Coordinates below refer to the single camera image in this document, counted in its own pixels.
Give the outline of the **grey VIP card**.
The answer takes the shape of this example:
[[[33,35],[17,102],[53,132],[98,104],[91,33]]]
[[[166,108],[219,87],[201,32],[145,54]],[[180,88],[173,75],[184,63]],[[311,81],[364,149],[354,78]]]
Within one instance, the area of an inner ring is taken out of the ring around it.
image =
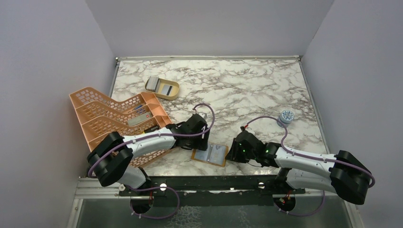
[[[223,145],[212,145],[209,152],[208,162],[222,165],[226,155],[227,147]]]

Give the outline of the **yellow leather card holder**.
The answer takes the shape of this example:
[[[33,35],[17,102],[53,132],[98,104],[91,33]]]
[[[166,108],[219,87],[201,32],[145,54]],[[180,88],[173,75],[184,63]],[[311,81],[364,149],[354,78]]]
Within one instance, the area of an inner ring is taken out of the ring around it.
[[[227,145],[221,145],[216,143],[208,142],[206,150],[196,150],[192,151],[191,159],[203,162],[219,167],[224,167],[226,163],[226,155],[229,152],[229,147]]]

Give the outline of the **stack of grey cards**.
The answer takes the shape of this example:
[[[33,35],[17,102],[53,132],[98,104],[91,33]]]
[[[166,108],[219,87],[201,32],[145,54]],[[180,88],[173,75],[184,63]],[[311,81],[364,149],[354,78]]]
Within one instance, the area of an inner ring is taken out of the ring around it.
[[[151,76],[146,82],[145,89],[151,92],[157,92],[160,85],[160,78],[158,76]]]

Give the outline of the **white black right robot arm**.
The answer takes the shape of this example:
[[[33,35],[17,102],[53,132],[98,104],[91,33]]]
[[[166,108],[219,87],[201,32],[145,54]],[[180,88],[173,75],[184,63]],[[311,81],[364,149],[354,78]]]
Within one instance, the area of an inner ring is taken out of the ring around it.
[[[291,189],[316,189],[337,194],[363,205],[371,182],[371,172],[350,152],[315,154],[276,142],[263,143],[252,133],[242,131],[234,139],[226,160],[238,163],[256,161],[262,167],[280,168],[274,187],[280,193]]]

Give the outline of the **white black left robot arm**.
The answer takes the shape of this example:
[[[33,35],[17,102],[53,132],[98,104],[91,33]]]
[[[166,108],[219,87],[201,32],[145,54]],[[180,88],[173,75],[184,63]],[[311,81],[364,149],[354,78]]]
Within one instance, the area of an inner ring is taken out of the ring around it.
[[[140,135],[111,132],[88,155],[88,176],[97,178],[103,187],[120,183],[144,195],[149,190],[149,178],[143,168],[131,167],[130,162],[151,152],[176,147],[206,150],[210,129],[203,117],[193,114],[185,122]]]

